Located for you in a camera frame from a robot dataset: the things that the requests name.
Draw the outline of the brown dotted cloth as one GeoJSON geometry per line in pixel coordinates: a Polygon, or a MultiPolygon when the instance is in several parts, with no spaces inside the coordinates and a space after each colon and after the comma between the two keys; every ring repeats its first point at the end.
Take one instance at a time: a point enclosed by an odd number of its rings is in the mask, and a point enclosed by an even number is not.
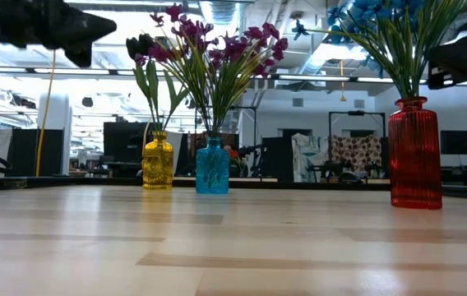
{"type": "Polygon", "coordinates": [[[364,174],[367,178],[380,178],[384,174],[378,136],[332,136],[329,152],[331,161],[343,170],[364,174]]]}

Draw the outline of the teal glass vase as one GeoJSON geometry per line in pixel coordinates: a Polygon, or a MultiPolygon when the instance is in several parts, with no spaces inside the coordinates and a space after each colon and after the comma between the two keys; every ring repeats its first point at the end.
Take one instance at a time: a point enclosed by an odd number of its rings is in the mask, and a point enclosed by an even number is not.
{"type": "Polygon", "coordinates": [[[229,152],[221,148],[219,137],[209,137],[197,151],[196,191],[200,194],[227,194],[229,152]]]}

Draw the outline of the silver air duct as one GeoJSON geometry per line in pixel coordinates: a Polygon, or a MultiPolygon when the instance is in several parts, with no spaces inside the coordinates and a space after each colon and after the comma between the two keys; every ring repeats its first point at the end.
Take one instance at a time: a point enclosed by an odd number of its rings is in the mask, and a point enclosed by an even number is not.
{"type": "Polygon", "coordinates": [[[315,15],[313,26],[303,23],[303,19],[296,17],[295,27],[292,29],[294,39],[308,36],[311,39],[311,49],[305,63],[298,73],[318,73],[326,63],[337,63],[341,60],[360,61],[366,65],[366,51],[353,41],[346,40],[339,35],[329,34],[333,26],[349,25],[344,20],[347,12],[358,13],[360,10],[353,5],[354,0],[319,0],[325,3],[325,15],[315,15]]]}
{"type": "Polygon", "coordinates": [[[199,0],[199,7],[205,23],[212,23],[214,29],[209,38],[218,38],[219,44],[213,49],[224,49],[224,36],[239,35],[244,27],[245,9],[253,4],[253,0],[199,0]]]}

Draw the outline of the black monitor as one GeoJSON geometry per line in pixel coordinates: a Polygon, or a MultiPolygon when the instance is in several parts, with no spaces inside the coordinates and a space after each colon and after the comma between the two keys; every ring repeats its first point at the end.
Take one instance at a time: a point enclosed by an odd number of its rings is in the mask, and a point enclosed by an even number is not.
{"type": "Polygon", "coordinates": [[[467,155],[467,131],[440,131],[442,155],[467,155]]]}

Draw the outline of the long ceiling light bar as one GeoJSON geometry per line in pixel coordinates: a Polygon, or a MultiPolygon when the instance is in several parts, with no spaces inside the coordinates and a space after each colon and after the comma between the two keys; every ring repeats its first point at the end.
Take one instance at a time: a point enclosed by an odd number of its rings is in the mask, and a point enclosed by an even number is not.
{"type": "MultiPolygon", "coordinates": [[[[32,67],[0,67],[0,74],[14,75],[50,75],[58,76],[88,76],[101,78],[106,76],[131,77],[131,70],[115,69],[75,69],[75,68],[32,68],[32,67]]],[[[307,82],[350,82],[350,83],[369,83],[369,84],[392,84],[391,78],[375,78],[361,76],[313,76],[297,74],[270,74],[267,77],[255,76],[256,80],[272,81],[307,81],[307,82]]]]}

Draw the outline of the black background workstation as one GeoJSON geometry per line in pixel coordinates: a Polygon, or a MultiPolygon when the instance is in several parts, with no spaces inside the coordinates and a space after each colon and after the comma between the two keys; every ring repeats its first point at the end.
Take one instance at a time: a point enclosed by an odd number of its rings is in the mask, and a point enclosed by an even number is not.
{"type": "Polygon", "coordinates": [[[386,176],[386,171],[376,161],[365,164],[363,169],[359,170],[351,160],[345,159],[327,160],[321,165],[310,164],[307,171],[314,173],[315,182],[320,183],[368,183],[369,180],[386,176]]]}

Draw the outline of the white teal patterned cloth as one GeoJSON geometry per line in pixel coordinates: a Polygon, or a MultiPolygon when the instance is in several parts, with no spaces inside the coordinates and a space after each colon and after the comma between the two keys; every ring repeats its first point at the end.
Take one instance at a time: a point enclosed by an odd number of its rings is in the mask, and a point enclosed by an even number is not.
{"type": "Polygon", "coordinates": [[[313,166],[328,160],[328,138],[304,136],[297,133],[291,137],[293,149],[293,171],[296,183],[318,183],[321,173],[312,171],[313,166]]]}

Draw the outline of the black stand frame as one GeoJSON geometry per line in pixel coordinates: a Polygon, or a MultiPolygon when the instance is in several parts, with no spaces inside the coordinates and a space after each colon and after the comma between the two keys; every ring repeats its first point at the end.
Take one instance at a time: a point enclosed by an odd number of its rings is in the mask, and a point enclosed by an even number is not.
{"type": "Polygon", "coordinates": [[[363,117],[365,115],[368,115],[369,117],[371,117],[372,119],[374,119],[377,124],[379,124],[381,126],[381,137],[387,137],[387,128],[386,128],[386,114],[385,113],[378,113],[378,112],[366,112],[366,111],[362,111],[362,110],[354,110],[354,111],[346,111],[346,112],[343,112],[343,111],[330,111],[328,113],[328,121],[329,121],[329,127],[328,127],[328,131],[329,131],[329,137],[332,137],[332,126],[333,124],[335,123],[335,121],[333,122],[332,121],[332,116],[335,115],[335,114],[338,114],[338,115],[347,115],[347,116],[355,116],[355,117],[363,117]],[[377,119],[375,118],[376,116],[379,116],[381,118],[381,121],[377,121],[377,119]]]}

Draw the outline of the large black screen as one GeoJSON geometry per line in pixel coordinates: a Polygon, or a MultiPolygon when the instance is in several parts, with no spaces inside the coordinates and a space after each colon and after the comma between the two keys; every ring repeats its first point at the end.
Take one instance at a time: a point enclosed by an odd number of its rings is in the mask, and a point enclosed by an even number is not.
{"type": "Polygon", "coordinates": [[[104,123],[104,155],[114,162],[139,163],[142,160],[146,123],[104,123]]]}

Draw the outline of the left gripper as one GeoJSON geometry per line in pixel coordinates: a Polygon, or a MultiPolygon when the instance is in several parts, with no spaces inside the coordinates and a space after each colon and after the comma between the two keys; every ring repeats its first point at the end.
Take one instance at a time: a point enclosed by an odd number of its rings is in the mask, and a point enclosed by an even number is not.
{"type": "Polygon", "coordinates": [[[117,29],[107,18],[82,12],[63,0],[0,0],[0,43],[25,49],[61,49],[78,67],[91,65],[93,43],[117,29]]]}

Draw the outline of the red ribbed glass vase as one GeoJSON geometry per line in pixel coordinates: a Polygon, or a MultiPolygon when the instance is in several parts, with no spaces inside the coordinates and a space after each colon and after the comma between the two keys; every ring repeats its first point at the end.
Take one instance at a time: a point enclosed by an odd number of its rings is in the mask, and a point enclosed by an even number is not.
{"type": "Polygon", "coordinates": [[[388,120],[391,204],[440,210],[442,173],[437,114],[422,96],[399,99],[388,120]]]}

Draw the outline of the black aluminium table frame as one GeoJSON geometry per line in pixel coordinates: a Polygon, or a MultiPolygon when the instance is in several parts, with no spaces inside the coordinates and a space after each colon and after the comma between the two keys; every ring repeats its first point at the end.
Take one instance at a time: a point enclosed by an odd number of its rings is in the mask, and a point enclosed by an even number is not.
{"type": "MultiPolygon", "coordinates": [[[[142,181],[139,178],[80,178],[80,177],[9,177],[0,178],[0,190],[60,187],[60,186],[136,186],[140,187],[142,181]]],[[[391,186],[387,183],[280,183],[268,179],[241,178],[229,183],[231,188],[242,189],[286,189],[286,190],[324,190],[324,191],[368,191],[387,192],[391,186]]],[[[467,199],[467,187],[449,186],[442,187],[445,197],[458,197],[467,199]]]]}

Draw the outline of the black partition panel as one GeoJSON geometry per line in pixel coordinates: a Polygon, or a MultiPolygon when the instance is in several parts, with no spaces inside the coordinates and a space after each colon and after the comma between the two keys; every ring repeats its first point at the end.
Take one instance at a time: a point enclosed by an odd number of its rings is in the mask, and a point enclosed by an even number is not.
{"type": "MultiPolygon", "coordinates": [[[[38,129],[13,129],[7,161],[12,169],[7,177],[34,177],[36,173],[38,129]]],[[[63,130],[46,129],[40,156],[39,176],[62,173],[63,130]]]]}
{"type": "Polygon", "coordinates": [[[262,174],[282,183],[294,181],[293,149],[290,137],[264,137],[262,145],[262,174]]]}

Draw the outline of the yellow glass vase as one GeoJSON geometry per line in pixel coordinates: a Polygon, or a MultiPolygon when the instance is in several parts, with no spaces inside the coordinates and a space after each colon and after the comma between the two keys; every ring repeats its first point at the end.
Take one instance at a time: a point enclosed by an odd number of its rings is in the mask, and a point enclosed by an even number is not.
{"type": "Polygon", "coordinates": [[[168,133],[154,132],[154,140],[143,149],[142,181],[148,190],[170,189],[173,184],[174,152],[167,142],[168,133]]]}

